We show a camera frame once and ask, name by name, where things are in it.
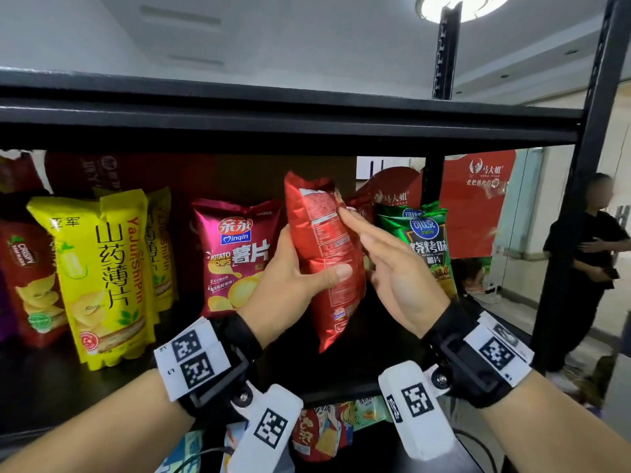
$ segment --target metal shelf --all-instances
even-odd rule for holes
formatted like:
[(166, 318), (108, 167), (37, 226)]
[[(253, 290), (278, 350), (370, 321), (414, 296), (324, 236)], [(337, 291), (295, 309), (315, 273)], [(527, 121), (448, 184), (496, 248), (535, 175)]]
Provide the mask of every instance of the metal shelf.
[[(287, 149), (295, 154), (296, 148), (301, 153), (324, 147), (330, 151), (341, 144), (381, 155), (430, 156), (435, 151), (424, 148), (440, 146), (445, 155), (572, 144), (578, 140), (581, 114), (179, 80), (0, 71), (0, 123), (10, 127), (2, 149), (85, 149), (90, 139), (91, 144), (119, 149), (124, 144), (133, 150), (208, 150), (212, 131), (213, 149), (230, 146), (232, 152), (264, 152), (272, 143), (275, 152)], [(425, 140), (422, 146), (420, 139)]]

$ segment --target shelf post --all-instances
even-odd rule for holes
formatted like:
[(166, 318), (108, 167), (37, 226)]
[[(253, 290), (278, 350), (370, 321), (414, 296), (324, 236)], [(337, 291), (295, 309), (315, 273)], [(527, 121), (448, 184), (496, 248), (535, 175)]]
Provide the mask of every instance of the shelf post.
[[(456, 72), (456, 54), (460, 38), (460, 19), (462, 2), (453, 9), (446, 6), (442, 9), (438, 25), (438, 46), (436, 48), (436, 67), (432, 99), (451, 101)], [(425, 159), (423, 168), (423, 190), (421, 205), (434, 202), (440, 198), (442, 170), (445, 156), (432, 154)]]
[(531, 347), (535, 351), (532, 365), (541, 373), (546, 370), (551, 344), (563, 329), (560, 325), (560, 312), (564, 308), (564, 297), (569, 288), (573, 253), (584, 228), (583, 216), (568, 214), (585, 209), (585, 192), (598, 167), (622, 65), (629, 46), (629, 20), (631, 0), (607, 0), (583, 108), (579, 140), (574, 147), (557, 224), (558, 238), (563, 239), (563, 245), (556, 246), (558, 251), (548, 262), (532, 333)]

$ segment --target hand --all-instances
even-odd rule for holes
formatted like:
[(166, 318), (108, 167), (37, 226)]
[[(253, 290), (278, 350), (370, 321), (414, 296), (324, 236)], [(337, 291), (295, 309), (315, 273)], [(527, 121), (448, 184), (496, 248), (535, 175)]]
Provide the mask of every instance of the hand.
[(594, 237), (593, 242), (581, 243), (579, 246), (579, 249), (582, 250), (583, 252), (589, 252), (589, 253), (602, 252), (604, 250), (611, 250), (609, 249), (608, 244), (609, 244), (608, 242), (605, 242), (602, 239), (599, 239), (598, 237)]
[(370, 260), (373, 272), (366, 272), (390, 315), (402, 326), (422, 338), (449, 306), (422, 257), (409, 245), (373, 226), (362, 216), (338, 209), (339, 217), (357, 232)]
[(586, 274), (594, 282), (609, 282), (612, 280), (610, 276), (605, 274), (602, 267), (592, 267)]
[(296, 323), (315, 294), (345, 281), (352, 273), (353, 268), (342, 263), (317, 274), (301, 274), (287, 225), (280, 232), (274, 257), (239, 315), (265, 348)]

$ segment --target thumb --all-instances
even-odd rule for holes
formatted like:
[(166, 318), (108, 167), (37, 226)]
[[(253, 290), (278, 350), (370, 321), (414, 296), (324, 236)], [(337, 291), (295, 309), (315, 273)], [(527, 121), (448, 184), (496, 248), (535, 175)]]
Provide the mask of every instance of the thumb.
[(317, 274), (304, 276), (304, 278), (311, 295), (315, 295), (349, 279), (352, 275), (353, 268), (347, 263), (341, 263), (333, 267), (328, 267)]
[(392, 270), (395, 270), (397, 266), (401, 266), (401, 262), (405, 261), (407, 254), (405, 251), (386, 244), (369, 234), (361, 233), (360, 241), (362, 242), (362, 245), (366, 247), (366, 250), (373, 261), (375, 259), (380, 260)]

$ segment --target black cable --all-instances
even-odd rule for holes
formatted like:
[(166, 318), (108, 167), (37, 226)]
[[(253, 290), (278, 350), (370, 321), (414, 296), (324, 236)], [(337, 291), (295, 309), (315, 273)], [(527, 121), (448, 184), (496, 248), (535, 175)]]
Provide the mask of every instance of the black cable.
[(229, 446), (216, 446), (215, 448), (209, 448), (207, 450), (202, 450), (201, 452), (199, 452), (197, 455), (193, 455), (191, 458), (187, 459), (184, 463), (182, 463), (177, 470), (174, 471), (174, 473), (180, 473), (180, 471), (184, 470), (184, 467), (186, 465), (188, 465), (189, 463), (195, 461), (196, 459), (198, 459), (201, 455), (205, 455), (206, 453), (212, 453), (212, 452), (221, 452), (221, 453), (228, 453), (229, 455), (233, 454), (235, 451), (234, 449), (232, 449)]
[(493, 469), (493, 473), (497, 473), (497, 465), (495, 465), (495, 460), (493, 459), (493, 455), (491, 454), (491, 451), (488, 449), (488, 447), (484, 443), (482, 443), (478, 438), (474, 437), (470, 433), (467, 433), (466, 431), (463, 431), (463, 430), (460, 430), (460, 429), (457, 429), (457, 428), (454, 428), (453, 430), (454, 430), (455, 434), (462, 435), (463, 437), (467, 437), (469, 439), (472, 439), (478, 445), (480, 445), (482, 450), (484, 450), (484, 452), (486, 453), (486, 456), (488, 456), (488, 459), (491, 461), (491, 468)]

